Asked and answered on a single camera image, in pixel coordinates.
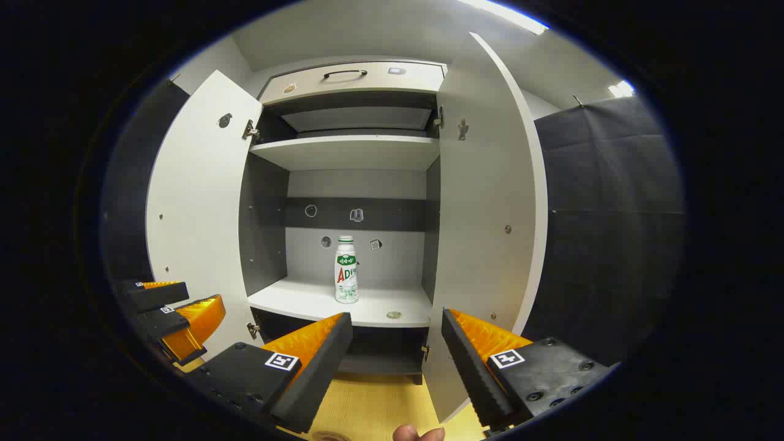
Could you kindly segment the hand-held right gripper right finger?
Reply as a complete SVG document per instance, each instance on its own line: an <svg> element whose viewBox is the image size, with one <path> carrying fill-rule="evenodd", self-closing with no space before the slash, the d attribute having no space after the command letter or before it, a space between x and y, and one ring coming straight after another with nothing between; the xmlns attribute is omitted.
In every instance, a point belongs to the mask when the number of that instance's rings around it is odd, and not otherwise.
<svg viewBox="0 0 784 441"><path fill-rule="evenodd" d="M445 308L442 337L484 434L492 437L568 402L610 371L563 341L530 341Z"/></svg>

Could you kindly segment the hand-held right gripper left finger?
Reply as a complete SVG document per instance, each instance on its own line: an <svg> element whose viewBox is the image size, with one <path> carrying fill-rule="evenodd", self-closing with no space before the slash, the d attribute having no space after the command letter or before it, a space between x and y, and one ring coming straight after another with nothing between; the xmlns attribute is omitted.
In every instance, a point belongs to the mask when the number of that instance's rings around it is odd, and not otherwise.
<svg viewBox="0 0 784 441"><path fill-rule="evenodd" d="M244 421L306 433L352 337L351 315L341 312L261 347L232 344L184 379Z"/></svg>

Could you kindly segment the white bottle green label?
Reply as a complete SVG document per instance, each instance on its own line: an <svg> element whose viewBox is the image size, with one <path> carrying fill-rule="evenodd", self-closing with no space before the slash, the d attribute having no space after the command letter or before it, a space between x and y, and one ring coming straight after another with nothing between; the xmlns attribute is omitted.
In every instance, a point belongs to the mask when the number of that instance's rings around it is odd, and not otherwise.
<svg viewBox="0 0 784 441"><path fill-rule="evenodd" d="M358 279L356 278L358 261L356 260L355 240L350 235L338 237L335 257L335 299L342 304L353 304L358 301Z"/></svg>

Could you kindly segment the white cabinet shelf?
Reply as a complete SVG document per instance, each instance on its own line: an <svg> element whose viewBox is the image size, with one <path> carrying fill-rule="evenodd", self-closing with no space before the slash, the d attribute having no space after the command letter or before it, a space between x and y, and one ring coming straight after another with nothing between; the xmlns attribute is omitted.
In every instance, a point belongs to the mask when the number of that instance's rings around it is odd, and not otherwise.
<svg viewBox="0 0 784 441"><path fill-rule="evenodd" d="M428 328L432 304L413 282L360 283L358 301L342 304L333 285L289 276L249 296L251 307L279 315L319 321L348 312L355 326Z"/></svg>
<svg viewBox="0 0 784 441"><path fill-rule="evenodd" d="M325 136L261 143L249 152L289 171L425 171L440 156L440 142L411 136Z"/></svg>

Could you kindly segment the white and grey cabinet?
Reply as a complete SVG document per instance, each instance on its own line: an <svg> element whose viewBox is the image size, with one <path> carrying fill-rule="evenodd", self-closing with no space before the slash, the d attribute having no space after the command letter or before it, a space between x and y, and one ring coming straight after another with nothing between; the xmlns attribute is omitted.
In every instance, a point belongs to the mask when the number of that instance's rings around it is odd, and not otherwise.
<svg viewBox="0 0 784 441"><path fill-rule="evenodd" d="M261 83L295 70L345 62L415 61L355 58L275 68ZM411 136L439 139L437 92L339 92L263 105L257 142L325 136ZM289 171L248 153L239 216L247 298L289 276L335 290L338 237L355 240L360 283L413 282L433 303L439 247L439 157L425 171ZM258 337L272 341L316 321L250 306ZM341 372L408 377L422 385L421 346L428 328L355 326Z"/></svg>

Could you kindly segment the white cabinet drawer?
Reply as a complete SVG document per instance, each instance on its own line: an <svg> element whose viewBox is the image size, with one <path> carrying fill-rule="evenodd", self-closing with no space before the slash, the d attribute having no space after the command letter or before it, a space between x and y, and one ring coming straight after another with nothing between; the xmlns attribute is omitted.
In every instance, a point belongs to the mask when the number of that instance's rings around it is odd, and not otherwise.
<svg viewBox="0 0 784 441"><path fill-rule="evenodd" d="M326 72L363 69L367 75L344 73L324 79ZM345 62L311 67L271 77L258 100L263 105L339 92L423 92L435 93L442 86L447 68L429 62L370 61Z"/></svg>

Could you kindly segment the black backdrop cloth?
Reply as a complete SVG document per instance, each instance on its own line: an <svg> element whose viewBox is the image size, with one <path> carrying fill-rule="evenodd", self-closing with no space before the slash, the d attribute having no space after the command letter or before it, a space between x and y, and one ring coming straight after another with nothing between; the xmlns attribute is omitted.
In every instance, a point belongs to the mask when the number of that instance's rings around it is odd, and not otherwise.
<svg viewBox="0 0 784 441"><path fill-rule="evenodd" d="M628 358L663 315L683 252L680 179L663 129L637 97L535 120L547 183L537 296L520 335L558 337L605 364ZM146 198L157 151L118 148L101 198L115 281L153 278Z"/></svg>

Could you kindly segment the long ceiling light panel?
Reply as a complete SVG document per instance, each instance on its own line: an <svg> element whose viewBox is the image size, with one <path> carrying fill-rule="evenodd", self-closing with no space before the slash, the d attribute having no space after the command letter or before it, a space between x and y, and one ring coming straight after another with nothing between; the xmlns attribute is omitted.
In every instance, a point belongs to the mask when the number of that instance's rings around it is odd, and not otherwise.
<svg viewBox="0 0 784 441"><path fill-rule="evenodd" d="M543 34L545 31L549 30L549 27L544 23L541 23L532 17L526 16L515 9L503 6L497 2L491 2L490 0L456 0L456 2L461 2L473 8L481 9L484 12L489 12L498 18L513 23L519 28L535 34L536 36L539 36L540 34Z"/></svg>

